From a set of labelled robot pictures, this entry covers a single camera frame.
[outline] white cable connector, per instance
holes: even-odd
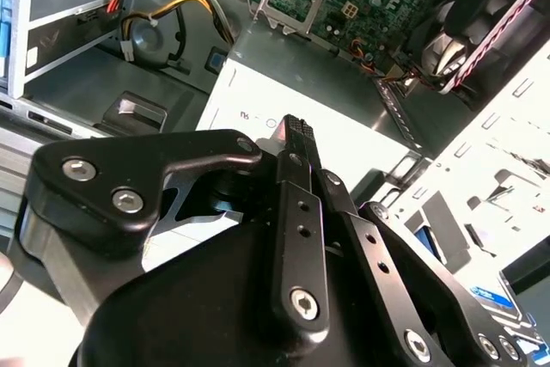
[[[156,28],[156,25],[158,25],[158,20],[157,19],[153,19],[153,16],[151,16],[151,13],[149,13],[147,15],[147,17],[149,18],[149,23],[150,25],[153,27],[153,28]]]
[[[120,41],[120,50],[124,54],[124,60],[126,62],[134,61],[134,46],[131,43],[131,40],[121,40]]]

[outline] capacitor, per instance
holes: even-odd
[[[375,8],[379,8],[382,6],[382,0],[370,0],[370,6],[374,6]]]

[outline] screw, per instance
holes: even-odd
[[[237,144],[246,152],[252,152],[252,145],[245,138],[238,138]]]
[[[480,343],[481,343],[481,347],[483,348],[483,351],[486,352],[490,358],[492,358],[493,360],[498,360],[500,355],[498,354],[497,348],[494,346],[494,344],[491,341],[489,341],[487,337],[484,337],[483,335],[481,335]]]
[[[114,193],[113,205],[127,214],[135,214],[144,207],[144,201],[137,193],[123,189]]]
[[[429,363],[431,360],[430,349],[422,337],[413,330],[405,331],[406,345],[422,363]]]
[[[97,175],[94,165],[82,159],[71,159],[65,162],[61,168],[65,176],[81,182],[93,180]]]
[[[342,183],[342,181],[338,178],[338,176],[336,176],[335,174],[333,174],[332,172],[328,172],[327,171],[327,178],[328,180],[330,180],[334,185],[340,185]]]
[[[300,156],[296,154],[290,154],[290,159],[299,167],[302,166],[302,160],[300,159]]]
[[[293,290],[290,294],[292,306],[304,320],[314,320],[319,314],[316,300],[306,290]]]
[[[500,344],[502,344],[502,347],[504,347],[504,350],[508,353],[512,360],[519,360],[518,352],[507,339],[500,337]]]
[[[388,212],[378,205],[372,206],[372,211],[381,219],[388,219]]]

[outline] label sticker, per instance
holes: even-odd
[[[472,287],[470,290],[478,297],[493,301],[494,303],[502,305],[503,307],[507,307],[509,309],[514,308],[514,304],[508,298],[500,296],[499,294],[484,290],[480,287]]]

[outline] yellow wire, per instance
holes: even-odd
[[[156,15],[160,15],[161,13],[172,9],[174,6],[179,6],[180,4],[182,4],[184,2],[187,2],[187,1],[190,1],[190,0],[172,0],[172,2],[166,4],[165,6],[162,6],[160,9],[155,10],[154,12],[151,12],[150,14],[146,14],[144,12],[134,12],[132,18],[126,20],[125,23],[124,23],[124,32],[123,32],[124,39],[129,39],[129,37],[130,37],[130,23],[133,19],[135,19],[137,17],[143,17],[144,19],[149,19],[150,16],[152,18],[155,18]],[[200,4],[202,4],[210,13],[212,13],[210,5],[208,4],[208,2],[206,2],[206,0],[194,0],[194,1],[199,2]]]

